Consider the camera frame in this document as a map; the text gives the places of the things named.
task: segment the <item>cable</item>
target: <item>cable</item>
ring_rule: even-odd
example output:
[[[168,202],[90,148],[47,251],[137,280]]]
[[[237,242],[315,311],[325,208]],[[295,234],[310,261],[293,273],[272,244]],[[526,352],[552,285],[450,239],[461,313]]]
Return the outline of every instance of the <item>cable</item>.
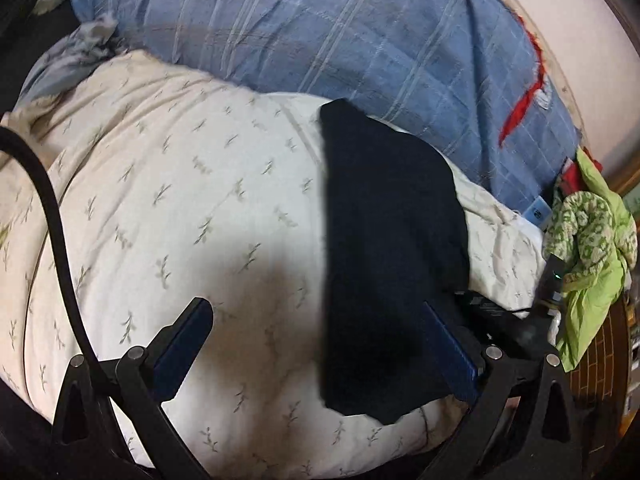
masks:
[[[38,156],[33,153],[33,150],[20,136],[3,126],[0,126],[0,151],[12,156],[22,166],[38,192],[49,227],[49,238],[58,274],[58,284],[60,285],[60,293],[62,293],[62,301],[65,304],[71,330],[76,337],[82,355],[87,360],[92,380],[98,381],[111,390],[111,381],[102,369],[82,323],[76,292],[71,280],[69,260],[66,255],[65,234],[62,229],[58,200],[53,191],[47,170],[45,170]]]

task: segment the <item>white wall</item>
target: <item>white wall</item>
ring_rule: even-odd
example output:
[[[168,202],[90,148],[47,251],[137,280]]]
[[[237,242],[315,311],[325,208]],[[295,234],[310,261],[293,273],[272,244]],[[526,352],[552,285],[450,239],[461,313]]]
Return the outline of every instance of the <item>white wall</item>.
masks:
[[[604,0],[518,0],[556,56],[588,145],[615,171],[640,148],[640,57]]]

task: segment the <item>silver bolt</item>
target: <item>silver bolt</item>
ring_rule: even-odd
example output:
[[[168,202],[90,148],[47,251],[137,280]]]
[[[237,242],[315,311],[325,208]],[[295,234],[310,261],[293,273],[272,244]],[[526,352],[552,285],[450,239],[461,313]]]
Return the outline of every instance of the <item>silver bolt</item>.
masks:
[[[84,363],[84,356],[82,354],[74,355],[69,361],[69,364],[72,365],[73,368],[78,368],[82,363]]]
[[[495,361],[502,357],[502,350],[500,350],[496,345],[488,346],[484,353],[489,359],[493,359]]]
[[[555,354],[547,354],[546,362],[552,365],[553,367],[556,367],[560,364],[560,359]]]
[[[130,348],[129,351],[127,352],[127,357],[129,359],[140,359],[143,355],[145,354],[145,349],[142,348],[142,346],[134,346],[133,348]]]

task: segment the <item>white cloth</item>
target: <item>white cloth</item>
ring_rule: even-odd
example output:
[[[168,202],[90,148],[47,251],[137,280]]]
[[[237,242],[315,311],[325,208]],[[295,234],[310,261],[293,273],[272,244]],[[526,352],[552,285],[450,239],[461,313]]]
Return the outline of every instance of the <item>white cloth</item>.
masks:
[[[437,446],[465,411],[447,397],[381,428],[322,405],[316,116],[324,102],[257,94],[133,52],[31,123],[30,133],[59,153],[49,177],[98,356],[147,345],[194,296],[213,305],[212,333],[164,410],[222,478],[356,474]],[[472,288],[507,308],[529,306],[544,264],[540,243],[452,170],[469,226]],[[42,208],[14,161],[0,170],[0,197],[0,227],[10,227],[0,250],[2,377],[52,420],[78,346]],[[135,459],[149,465],[131,424],[118,418]]]

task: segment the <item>plaid pattern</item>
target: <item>plaid pattern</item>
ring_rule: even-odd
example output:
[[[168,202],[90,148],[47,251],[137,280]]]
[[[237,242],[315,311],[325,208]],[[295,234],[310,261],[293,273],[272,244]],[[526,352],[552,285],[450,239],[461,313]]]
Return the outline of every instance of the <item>plaid pattern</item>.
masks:
[[[82,21],[112,12],[118,33],[167,62],[260,92],[356,106],[431,143],[473,182],[524,211],[578,132],[552,92],[498,147],[536,77],[522,26],[499,0],[72,0]]]

